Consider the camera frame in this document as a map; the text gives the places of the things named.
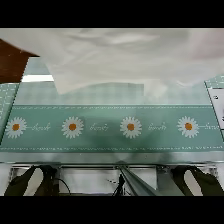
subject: black cable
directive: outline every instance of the black cable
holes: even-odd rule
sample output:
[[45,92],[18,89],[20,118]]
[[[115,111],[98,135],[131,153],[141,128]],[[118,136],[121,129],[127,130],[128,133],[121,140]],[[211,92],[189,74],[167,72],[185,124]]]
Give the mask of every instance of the black cable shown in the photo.
[[55,180],[60,180],[60,181],[67,187],[68,192],[69,192],[69,195],[70,195],[70,196],[72,195],[71,192],[70,192],[70,189],[69,189],[68,185],[65,183],[64,180],[62,180],[62,179],[60,179],[60,178],[55,178]]

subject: white daisy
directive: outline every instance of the white daisy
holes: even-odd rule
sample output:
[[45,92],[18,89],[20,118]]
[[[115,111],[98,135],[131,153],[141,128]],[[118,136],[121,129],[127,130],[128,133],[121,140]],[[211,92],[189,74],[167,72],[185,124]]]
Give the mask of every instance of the white daisy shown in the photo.
[[25,119],[15,117],[10,122],[8,122],[5,131],[6,135],[8,135],[8,138],[17,138],[23,134],[23,131],[25,131],[26,128],[27,125]]
[[193,137],[197,136],[199,133],[199,127],[197,122],[194,120],[194,118],[190,117],[182,117],[178,121],[177,127],[179,128],[178,130],[182,132],[182,135],[185,135],[185,137]]
[[124,132],[123,135],[125,135],[126,138],[135,138],[141,134],[140,131],[142,130],[140,121],[134,117],[126,117],[123,119],[120,127],[120,131]]
[[62,131],[64,132],[63,135],[66,135],[66,138],[75,138],[82,134],[83,130],[83,121],[80,120],[78,117],[69,117],[63,122]]

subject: brown object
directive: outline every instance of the brown object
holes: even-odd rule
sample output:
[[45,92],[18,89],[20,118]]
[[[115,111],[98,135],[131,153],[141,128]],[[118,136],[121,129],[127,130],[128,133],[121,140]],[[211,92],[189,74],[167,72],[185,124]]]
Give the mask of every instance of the brown object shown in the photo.
[[0,39],[0,84],[19,83],[29,57],[38,57]]

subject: daisy print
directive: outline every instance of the daisy print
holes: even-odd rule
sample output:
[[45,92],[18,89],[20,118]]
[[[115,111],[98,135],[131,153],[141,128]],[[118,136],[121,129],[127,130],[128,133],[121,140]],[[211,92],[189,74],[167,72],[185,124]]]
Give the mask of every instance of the daisy print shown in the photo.
[[63,135],[66,135],[66,138],[75,138],[82,134],[83,130],[83,121],[80,120],[78,117],[69,117],[63,122],[62,131],[64,132]]
[[177,127],[179,128],[178,130],[182,132],[182,135],[188,138],[194,138],[194,136],[197,136],[199,133],[199,126],[194,118],[182,117],[179,119]]
[[23,118],[15,117],[6,126],[6,135],[8,138],[17,138],[23,134],[27,128],[26,121]]
[[138,119],[135,119],[134,117],[126,117],[123,119],[120,125],[121,129],[120,131],[123,132],[123,135],[126,136],[126,138],[135,138],[141,134],[142,125]]

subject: white cloth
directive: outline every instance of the white cloth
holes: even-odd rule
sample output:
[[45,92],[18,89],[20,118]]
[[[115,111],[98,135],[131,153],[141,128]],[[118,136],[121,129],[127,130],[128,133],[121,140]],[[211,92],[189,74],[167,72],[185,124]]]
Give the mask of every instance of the white cloth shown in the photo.
[[61,94],[106,82],[150,92],[151,79],[163,91],[167,79],[189,86],[224,70],[223,28],[1,28],[0,38],[43,57]]

